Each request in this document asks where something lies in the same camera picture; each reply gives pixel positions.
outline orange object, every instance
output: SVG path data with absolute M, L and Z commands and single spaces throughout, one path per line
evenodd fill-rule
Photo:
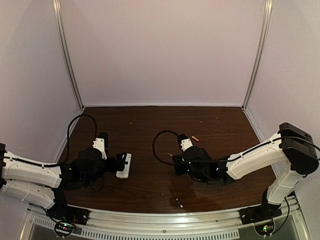
M 195 136 L 192 136 L 191 138 L 192 138 L 193 140 L 195 140 L 196 142 L 199 142 L 199 139 L 196 138 Z

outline cable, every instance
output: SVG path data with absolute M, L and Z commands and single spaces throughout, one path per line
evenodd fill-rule
M 43 206 L 39 206 L 39 207 L 42 208 L 43 211 L 45 212 L 45 215 L 48 216 L 55 223 L 53 230 L 54 230 L 55 234 L 57 234 L 59 237 L 68 237 L 69 235 L 71 235 L 73 230 L 77 228 L 77 226 L 75 225 L 76 224 L 76 216 L 75 215 L 73 215 L 73 223 L 69 223 L 67 221 L 57 221 L 48 214 L 48 211 Z M 62 228 L 68 227 L 71 229 L 71 231 L 68 234 L 61 234 L 59 231 L 57 231 L 58 226 L 62 227 Z
M 276 234 L 277 232 L 279 232 L 279 230 L 280 230 L 280 229 L 285 225 L 286 221 L 287 221 L 287 220 L 288 220 L 288 218 L 289 218 L 289 214 L 290 214 L 290 205 L 289 205 L 288 200 L 287 200 L 286 198 L 284 198 L 284 200 L 285 200 L 286 205 L 287 205 L 287 207 L 288 207 L 288 213 L 286 214 L 286 217 L 285 217 L 285 219 L 284 219 L 283 223 L 281 224 L 281 226 L 280 226 L 277 230 L 273 231 L 273 232 L 272 232 L 272 235 L 274 235 L 274 234 Z
M 43 206 L 40 206 L 40 208 L 43 209 L 43 211 L 45 212 L 45 215 L 46 215 L 46 216 L 48 216 L 53 222 L 55 222 L 56 224 L 58 224 L 58 222 L 48 214 L 48 211 L 47 211 Z
M 162 164 L 165 165 L 169 165 L 169 166 L 179 166 L 179 165 L 184 165 L 184 164 L 189 164 L 189 163 L 213 163 L 213 160 L 207 160 L 207 161 L 199 161 L 199 160 L 188 160 L 188 161 L 182 161 L 182 162 L 168 162 L 168 161 L 164 161 L 162 160 L 160 157 L 158 157 L 157 153 L 156 153 L 156 141 L 158 139 L 158 137 L 162 134 L 165 133 L 169 133 L 169 134 L 173 134 L 175 135 L 177 138 L 179 137 L 179 134 L 176 133 L 175 131 L 171 131 L 171 130 L 163 130 L 158 132 L 157 135 L 155 135 L 153 141 L 152 141 L 152 152 L 153 152 L 153 156 Z
M 155 157 L 155 159 L 157 159 L 160 163 L 163 163 L 165 165 L 169 165 L 169 166 L 174 166 L 175 164 L 172 163 L 172 162 L 167 162 L 167 161 L 164 161 L 162 160 L 160 157 L 158 157 L 157 153 L 156 153 L 156 140 L 158 139 L 158 137 L 162 134 L 165 134 L 165 133 L 169 133 L 169 134 L 173 134 L 175 135 L 176 137 L 179 137 L 178 133 L 176 133 L 175 131 L 171 131 L 171 130 L 163 130 L 163 131 L 160 131 L 158 132 L 157 135 L 155 135 L 153 141 L 152 141 L 152 152 L 153 152 L 153 156 Z
M 305 142 L 305 143 L 311 145 L 312 147 L 314 147 L 315 149 L 317 149 L 317 150 L 320 152 L 320 147 L 318 147 L 317 145 L 313 144 L 312 142 L 309 142 L 309 141 L 307 141 L 307 140 L 305 140 L 305 139 L 303 139 L 303 138 L 301 138 L 301 137 L 297 137 L 297 136 L 281 136 L 281 137 L 277 137 L 277 138 L 273 139 L 272 141 L 263 142 L 263 143 L 255 146 L 255 147 L 249 149 L 248 151 L 245 151 L 242 155 L 239 155 L 239 156 L 237 156 L 237 157 L 234 158 L 234 159 L 231 159 L 231 160 L 218 160 L 218 161 L 219 161 L 219 162 L 234 162 L 234 161 L 240 159 L 242 156 L 244 156 L 244 155 L 252 152 L 253 150 L 256 150 L 256 149 L 258 149 L 258 148 L 261 148 L 261 147 L 263 147 L 263 146 L 265 146 L 265 145 L 271 144 L 272 142 L 275 142 L 275 141 L 278 141 L 278 140 L 281 140 L 281 139 L 295 139 L 295 140 L 299 140 L 299 141 L 302 141 L 302 142 Z
M 68 128 L 67 128 L 67 132 L 66 132 L 66 159 L 65 160 L 63 160 L 63 161 L 61 161 L 59 163 L 53 163 L 53 164 L 40 164 L 40 163 L 24 160 L 24 159 L 21 159 L 21 158 L 18 158 L 18 157 L 10 157 L 10 156 L 0 156 L 0 159 L 15 160 L 17 162 L 21 162 L 21 163 L 24 163 L 24 164 L 30 164 L 30 165 L 37 166 L 37 167 L 42 167 L 42 168 L 54 168 L 54 167 L 61 166 L 62 164 L 66 163 L 68 161 L 68 159 L 69 159 L 69 153 L 70 153 L 70 139 L 69 139 L 70 138 L 70 127 L 71 127 L 71 125 L 73 124 L 73 122 L 75 120 L 77 120 L 78 118 L 81 118 L 81 117 L 88 117 L 93 121 L 93 123 L 94 123 L 94 139 L 96 139 L 97 131 L 98 131 L 98 124 L 97 124 L 96 119 L 93 116 L 91 116 L 89 114 L 85 114 L 85 113 L 76 116 L 74 119 L 71 120 L 71 122 L 69 123 Z
M 59 166 L 64 164 L 64 163 L 66 163 L 68 161 L 68 159 L 69 159 L 69 154 L 70 154 L 70 139 L 69 139 L 70 138 L 70 136 L 69 136 L 70 135 L 70 127 L 74 123 L 75 120 L 77 120 L 78 118 L 81 118 L 81 117 L 87 117 L 87 118 L 90 118 L 93 121 L 93 123 L 94 123 L 94 139 L 96 139 L 96 137 L 97 137 L 98 124 L 97 124 L 97 120 L 93 116 L 83 113 L 83 114 L 80 114 L 80 115 L 76 116 L 74 119 L 72 119 L 71 122 L 69 123 L 67 131 L 66 131 L 66 158 L 65 158 L 65 160 L 63 160 L 63 161 L 58 163 Z
M 298 137 L 298 136 L 281 136 L 281 137 L 277 137 L 275 138 L 273 141 L 276 141 L 276 140 L 280 140 L 280 139 L 296 139 L 296 140 L 300 140 L 302 142 L 305 142 L 306 144 L 309 144 L 311 145 L 312 147 L 314 147 L 315 149 L 317 149 L 319 152 L 320 152 L 320 147 L 318 147 L 317 145 L 313 144 L 312 142 L 309 142 L 301 137 Z

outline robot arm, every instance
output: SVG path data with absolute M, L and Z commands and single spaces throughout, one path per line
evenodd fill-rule
M 243 176 L 278 162 L 285 169 L 265 190 L 262 204 L 240 210 L 242 223 L 254 223 L 281 215 L 280 205 L 299 180 L 319 166 L 312 137 L 301 129 L 283 123 L 280 130 L 266 141 L 237 154 L 213 160 L 204 148 L 192 145 L 184 134 L 177 139 L 182 154 L 172 156 L 176 175 L 189 174 L 199 182 L 223 186 Z
M 0 143 L 0 192 L 41 206 L 55 219 L 77 216 L 77 223 L 85 224 L 89 211 L 68 206 L 64 191 L 91 187 L 105 172 L 121 173 L 121 178 L 129 175 L 131 154 L 107 157 L 107 141 L 108 135 L 100 133 L 91 148 L 63 164 L 20 157 Z

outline metal frame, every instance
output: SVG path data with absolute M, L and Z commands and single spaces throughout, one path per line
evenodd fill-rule
M 290 205 L 290 215 L 293 216 L 300 239 L 309 240 L 308 229 L 296 197 L 291 196 L 287 200 Z M 183 240 L 196 239 L 196 237 L 198 240 L 205 240 L 211 239 L 206 238 L 209 236 L 216 236 L 217 240 L 239 239 L 237 235 L 239 229 L 254 225 L 253 223 L 242 225 L 239 209 L 241 208 L 176 214 L 126 213 L 89 209 L 91 213 L 88 216 L 87 225 L 80 226 L 79 231 L 73 235 L 97 240 L 107 239 L 106 236 L 119 240 L 129 239 L 129 237 L 136 240 Z M 287 215 L 288 208 L 285 202 L 282 203 L 281 210 L 282 216 L 275 219 L 284 218 Z M 20 240 L 30 238 L 33 224 L 48 229 L 54 226 L 41 208 L 30 205 Z
M 271 15 L 272 15 L 272 8 L 273 8 L 273 0 L 266 0 L 265 1 L 265 7 L 264 7 L 264 14 L 263 14 L 263 20 L 262 20 L 262 27 L 261 27 L 261 33 L 260 33 L 260 39 L 259 39 L 259 45 L 255 56 L 255 61 L 253 65 L 253 70 L 250 78 L 250 83 L 244 98 L 243 106 L 242 108 L 245 110 L 248 107 L 249 100 L 251 98 L 256 80 L 257 75 L 259 72 L 263 52 L 265 49 L 265 45 L 267 42 L 270 22 L 271 22 Z
M 82 110 L 84 108 L 84 105 L 83 105 L 83 102 L 81 100 L 81 96 L 80 96 L 80 93 L 79 93 L 79 89 L 78 89 L 76 78 L 75 78 L 75 74 L 74 74 L 74 70 L 73 70 L 72 64 L 71 64 L 71 59 L 70 59 L 70 54 L 69 54 L 69 50 L 68 50 L 64 24 L 63 24 L 63 21 L 62 21 L 60 0 L 53 0 L 53 8 L 54 8 L 54 15 L 55 15 L 55 19 L 56 19 L 56 24 L 57 24 L 57 27 L 58 27 L 58 33 L 59 33 L 61 49 L 62 49 L 62 54 L 63 54 L 63 58 L 64 58 L 66 71 L 68 73 L 68 77 L 69 77 L 69 80 L 70 80 L 71 88 L 72 88 L 76 103 L 78 105 L 78 108 L 80 110 Z

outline small screw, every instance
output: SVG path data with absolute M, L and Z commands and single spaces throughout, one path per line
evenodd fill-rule
M 180 208 L 183 208 L 184 206 L 182 205 L 182 203 L 180 202 L 179 198 L 176 199 L 176 202 L 179 204 Z

